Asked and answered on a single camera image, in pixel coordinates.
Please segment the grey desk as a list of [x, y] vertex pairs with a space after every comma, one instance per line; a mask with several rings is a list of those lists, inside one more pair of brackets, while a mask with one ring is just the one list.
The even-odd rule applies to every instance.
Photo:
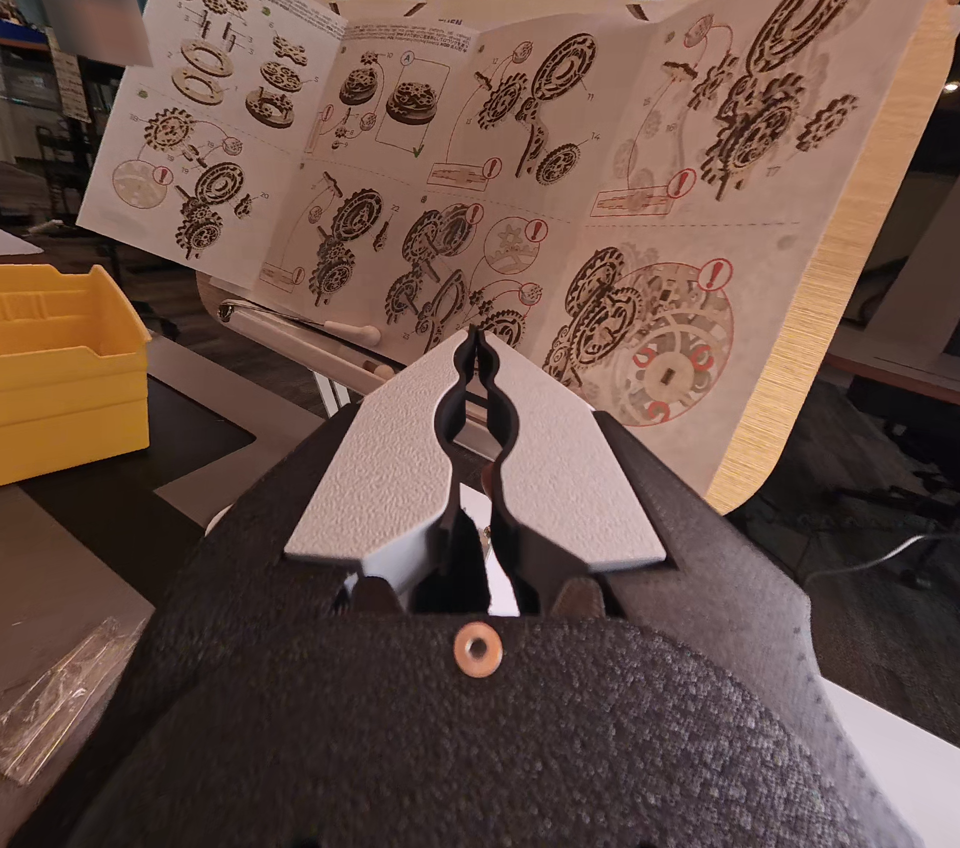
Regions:
[[147, 449], [2, 487], [2, 757], [22, 750], [22, 696], [34, 701], [94, 635], [100, 681], [54, 724], [66, 726], [27, 786], [2, 777], [2, 845], [83, 742], [124, 654], [208, 526], [327, 416], [306, 368], [215, 315], [220, 292], [171, 263], [121, 249], [123, 286], [147, 348]]

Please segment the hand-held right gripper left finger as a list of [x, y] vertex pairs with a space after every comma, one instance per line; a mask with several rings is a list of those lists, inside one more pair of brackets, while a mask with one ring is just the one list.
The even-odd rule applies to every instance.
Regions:
[[476, 329], [457, 331], [364, 398], [286, 557], [382, 578], [398, 594], [434, 578], [441, 612], [486, 614], [482, 543], [449, 453], [466, 422], [477, 342]]

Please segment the clear plastic bag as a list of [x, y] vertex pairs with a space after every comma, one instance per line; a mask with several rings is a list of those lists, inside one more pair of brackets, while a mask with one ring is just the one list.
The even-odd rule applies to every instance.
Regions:
[[122, 674], [147, 626], [108, 617], [40, 675], [1, 717], [1, 774], [18, 787], [33, 782], [91, 700]]

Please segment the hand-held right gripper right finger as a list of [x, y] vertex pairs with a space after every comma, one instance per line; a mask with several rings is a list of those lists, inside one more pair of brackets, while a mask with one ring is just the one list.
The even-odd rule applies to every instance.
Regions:
[[490, 476], [490, 540], [521, 614], [572, 578], [666, 563], [666, 548], [594, 410], [506, 342], [476, 332]]

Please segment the light wooden stand board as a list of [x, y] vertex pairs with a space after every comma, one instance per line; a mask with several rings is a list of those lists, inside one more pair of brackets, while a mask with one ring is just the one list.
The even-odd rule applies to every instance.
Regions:
[[[957, 5], [958, 0], [929, 0], [921, 15], [860, 159], [803, 274], [772, 353], [705, 495], [723, 514], [743, 504], [762, 486], [786, 446], [940, 96], [954, 54]], [[203, 274], [197, 276], [197, 284], [204, 307], [221, 323], [217, 307], [222, 300], [234, 297], [233, 288], [221, 289]]]

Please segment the white stand frame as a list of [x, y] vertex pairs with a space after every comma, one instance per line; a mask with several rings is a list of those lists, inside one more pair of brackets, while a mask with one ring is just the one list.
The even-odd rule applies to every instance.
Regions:
[[328, 418], [404, 368], [375, 351], [381, 332], [371, 325], [315, 322], [231, 297], [219, 303], [217, 317], [235, 333], [310, 371]]

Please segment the yellow plastic bin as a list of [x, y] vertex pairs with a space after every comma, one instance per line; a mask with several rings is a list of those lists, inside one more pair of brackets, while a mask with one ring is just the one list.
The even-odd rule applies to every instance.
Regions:
[[150, 340], [102, 266], [1, 266], [1, 484], [147, 448]]

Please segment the folded assembly instruction booklet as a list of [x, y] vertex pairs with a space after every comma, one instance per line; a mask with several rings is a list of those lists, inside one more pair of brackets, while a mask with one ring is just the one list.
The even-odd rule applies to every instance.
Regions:
[[[149, 0], [79, 221], [413, 362], [473, 324], [633, 430], [759, 371], [858, 157], [875, 0], [469, 25]], [[882, 8], [889, 1], [880, 0]]]

